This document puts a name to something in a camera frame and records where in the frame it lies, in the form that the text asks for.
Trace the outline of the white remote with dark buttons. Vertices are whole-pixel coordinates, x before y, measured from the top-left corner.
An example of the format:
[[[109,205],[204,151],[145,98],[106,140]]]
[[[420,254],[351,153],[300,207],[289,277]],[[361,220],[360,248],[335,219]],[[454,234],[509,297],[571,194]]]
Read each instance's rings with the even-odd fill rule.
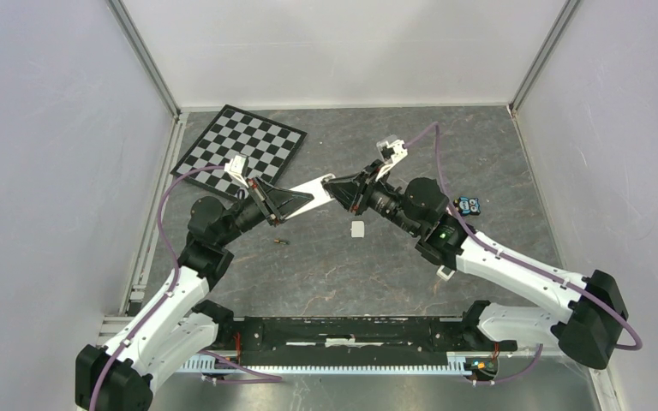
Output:
[[[329,173],[291,188],[290,191],[292,192],[310,194],[313,198],[307,204],[302,205],[296,211],[289,214],[286,219],[298,217],[303,213],[312,211],[313,209],[333,202],[334,198],[324,189],[323,183],[325,181],[334,179],[335,177],[336,176],[334,174]]]

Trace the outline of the white battery cover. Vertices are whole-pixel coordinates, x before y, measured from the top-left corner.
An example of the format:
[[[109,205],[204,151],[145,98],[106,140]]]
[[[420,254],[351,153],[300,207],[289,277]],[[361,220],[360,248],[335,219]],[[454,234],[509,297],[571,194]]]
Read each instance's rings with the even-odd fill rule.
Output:
[[[350,236],[352,238],[363,238],[365,236],[365,224],[363,221],[351,222]]]

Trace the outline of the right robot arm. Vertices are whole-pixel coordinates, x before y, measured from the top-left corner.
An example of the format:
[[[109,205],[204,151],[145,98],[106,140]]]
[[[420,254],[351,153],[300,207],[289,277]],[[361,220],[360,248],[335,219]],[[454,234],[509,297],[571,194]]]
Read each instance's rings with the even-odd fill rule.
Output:
[[[593,369],[607,368],[628,323],[628,311],[616,279],[605,271],[590,275],[545,265],[490,239],[451,211],[439,183],[427,177],[395,188],[374,162],[352,176],[328,178],[322,187],[346,211],[373,210],[417,238],[416,250],[440,277],[461,271],[510,290],[534,303],[537,318],[525,308],[516,316],[508,308],[484,303],[479,317],[460,327],[472,349],[492,341],[518,340],[556,344],[574,361]]]

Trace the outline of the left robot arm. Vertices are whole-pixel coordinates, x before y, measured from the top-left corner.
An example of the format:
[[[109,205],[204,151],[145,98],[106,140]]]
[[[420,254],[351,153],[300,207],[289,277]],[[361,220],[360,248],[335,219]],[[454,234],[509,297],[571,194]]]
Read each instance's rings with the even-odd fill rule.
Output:
[[[227,246],[263,223],[279,225],[331,201],[321,177],[293,188],[258,178],[230,207],[197,200],[183,250],[156,295],[101,346],[86,345],[75,362],[75,403],[85,410],[147,410],[184,363],[210,345],[226,348],[235,326],[223,307],[203,308],[234,259]]]

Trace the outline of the white slim remote control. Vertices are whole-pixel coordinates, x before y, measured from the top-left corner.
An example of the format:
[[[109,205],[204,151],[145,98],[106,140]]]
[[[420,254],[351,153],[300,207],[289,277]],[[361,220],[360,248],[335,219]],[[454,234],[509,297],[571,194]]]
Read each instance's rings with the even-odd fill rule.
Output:
[[[448,282],[455,273],[456,271],[454,269],[444,265],[440,266],[436,271],[436,275],[444,282]]]

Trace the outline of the black white chessboard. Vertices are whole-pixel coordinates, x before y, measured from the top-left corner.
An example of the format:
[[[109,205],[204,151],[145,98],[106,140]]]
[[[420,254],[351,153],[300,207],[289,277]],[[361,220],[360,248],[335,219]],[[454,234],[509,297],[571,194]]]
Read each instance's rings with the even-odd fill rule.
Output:
[[[186,182],[228,200],[242,196],[242,186],[222,168],[236,155],[247,159],[247,178],[275,184],[288,168],[308,133],[236,106],[225,105],[200,137],[177,161],[171,174],[189,176]]]

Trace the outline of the blue owl figurine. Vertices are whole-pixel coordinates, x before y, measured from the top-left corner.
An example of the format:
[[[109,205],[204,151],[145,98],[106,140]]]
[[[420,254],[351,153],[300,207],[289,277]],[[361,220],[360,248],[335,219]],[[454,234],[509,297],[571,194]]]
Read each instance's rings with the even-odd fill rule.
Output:
[[[474,197],[457,197],[453,204],[461,216],[479,216],[481,211],[480,200]]]

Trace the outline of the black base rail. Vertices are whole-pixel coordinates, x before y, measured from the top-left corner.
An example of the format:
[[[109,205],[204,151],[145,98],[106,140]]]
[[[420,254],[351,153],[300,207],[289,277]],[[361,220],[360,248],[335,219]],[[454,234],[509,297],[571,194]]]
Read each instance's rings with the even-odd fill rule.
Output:
[[[449,353],[514,352],[459,317],[244,317],[220,325],[212,351],[243,366],[440,366]]]

